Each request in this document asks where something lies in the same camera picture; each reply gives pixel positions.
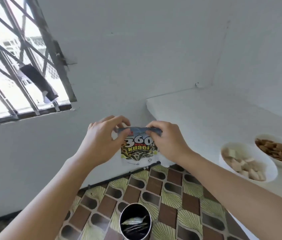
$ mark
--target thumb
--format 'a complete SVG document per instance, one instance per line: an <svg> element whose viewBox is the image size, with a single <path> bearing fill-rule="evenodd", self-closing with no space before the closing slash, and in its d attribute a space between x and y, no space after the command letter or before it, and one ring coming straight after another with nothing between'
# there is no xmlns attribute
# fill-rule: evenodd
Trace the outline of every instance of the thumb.
<svg viewBox="0 0 282 240"><path fill-rule="evenodd" d="M151 130L147 130L146 133L152 138L154 142L156 142L160 138L160 136L157 133Z"/></svg>
<svg viewBox="0 0 282 240"><path fill-rule="evenodd" d="M127 138L127 135L130 133L130 128L127 128L123 130L119 135L118 138L114 140L115 144L117 146L121 146L123 144L123 141Z"/></svg>

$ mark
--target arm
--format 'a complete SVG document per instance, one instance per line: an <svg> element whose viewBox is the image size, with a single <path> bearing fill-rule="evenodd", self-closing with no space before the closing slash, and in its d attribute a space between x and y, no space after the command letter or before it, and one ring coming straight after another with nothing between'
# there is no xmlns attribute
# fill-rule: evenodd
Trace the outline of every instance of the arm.
<svg viewBox="0 0 282 240"><path fill-rule="evenodd" d="M110 116L89 125L75 155L69 158L29 205L0 233L0 240L53 240L70 209L75 195L93 168L108 161L120 149L130 129L115 140L112 130L130 125L123 116Z"/></svg>
<svg viewBox="0 0 282 240"><path fill-rule="evenodd" d="M193 152L179 127L153 121L162 136L147 131L160 152L194 175L214 197L259 239L282 239L282 198Z"/></svg>

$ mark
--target fan pattern tile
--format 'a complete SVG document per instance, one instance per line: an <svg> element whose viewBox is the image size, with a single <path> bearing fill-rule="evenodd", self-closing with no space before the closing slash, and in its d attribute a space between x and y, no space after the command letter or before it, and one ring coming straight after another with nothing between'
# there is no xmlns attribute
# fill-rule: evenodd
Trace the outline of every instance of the fan pattern tile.
<svg viewBox="0 0 282 240"><path fill-rule="evenodd" d="M119 218L139 202L153 221L149 240L249 240L201 183L178 165L161 165L79 191L56 240L123 240Z"/></svg>

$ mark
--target window frame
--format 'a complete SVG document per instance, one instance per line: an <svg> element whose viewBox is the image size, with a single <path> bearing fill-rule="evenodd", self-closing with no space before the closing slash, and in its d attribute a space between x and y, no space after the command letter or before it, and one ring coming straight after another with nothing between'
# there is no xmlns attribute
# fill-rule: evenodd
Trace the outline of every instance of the window frame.
<svg viewBox="0 0 282 240"><path fill-rule="evenodd" d="M9 58L14 59L19 64L23 64L23 52L25 52L31 61L31 64L38 70L40 73L45 77L46 70L47 70L47 64L55 68L56 72L58 73L58 76L63 84L63 87L67 93L67 96L69 98L70 103L76 102L77 99L75 97L75 94L72 90L70 81L68 80L65 66L67 66L67 63L63 57L62 51L59 47L59 44L57 41L53 40L51 34L48 31L47 23L44 19L43 13L39 7L37 0L24 0L24 6L21 7L15 0L10 0L22 13L23 13L23 22L25 25L25 17L27 17L28 22L32 21L38 28L41 33L43 42L45 43L45 54L43 55L39 50L37 50L31 43L34 43L35 41L38 42L38 38L36 40L33 40L33 42L29 42L29 40L25 37L24 34L24 28L20 27L17 20L15 19L14 13L11 10L11 7L9 6L9 3L7 0L0 0L0 5L3 7L5 14L10 21L12 27L7 24L4 20L0 18L0 23L3 24L6 28L8 28L11 32L13 32L19 39L19 42L21 43L20 46L20 59L18 59L14 54L9 52L5 47L0 45L0 62L3 63L4 67L8 71L5 72L0 68L0 72L7 76L9 79L14 81L16 85L20 88L23 95L27 99L27 101L30 103L31 108L33 111L26 112L26 113L18 113L17 110L13 107L13 105L8 101L8 99L5 97L4 93L0 90L0 101L5 105L5 107L8 109L8 112L10 113L10 116L1 117L0 118L0 124L10 121L17 121L24 118L30 118L30 117L36 117L39 115L45 115L53 112L60 112L64 110L69 110L72 108L71 104L63 104L59 105L56 101L53 102L54 107L48 108L48 109L39 109L36 103L34 102L31 95L28 93L27 89L25 88L24 81L22 78L20 78L17 75L17 70L9 60ZM26 11L26 4L29 6L33 18L27 13ZM39 68L39 64L34 56L34 53L39 55L43 61L43 70L41 72L41 69Z"/></svg>

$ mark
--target sunflower seed packet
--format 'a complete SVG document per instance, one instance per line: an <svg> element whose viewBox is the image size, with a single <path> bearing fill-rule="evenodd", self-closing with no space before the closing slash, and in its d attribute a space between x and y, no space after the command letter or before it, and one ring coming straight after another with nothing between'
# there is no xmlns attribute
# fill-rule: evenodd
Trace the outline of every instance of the sunflower seed packet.
<svg viewBox="0 0 282 240"><path fill-rule="evenodd" d="M126 128L119 128L120 134ZM161 136L159 128L130 127L130 134L127 135L121 145L121 158L124 163L147 166L157 161L158 148L146 131L153 131Z"/></svg>

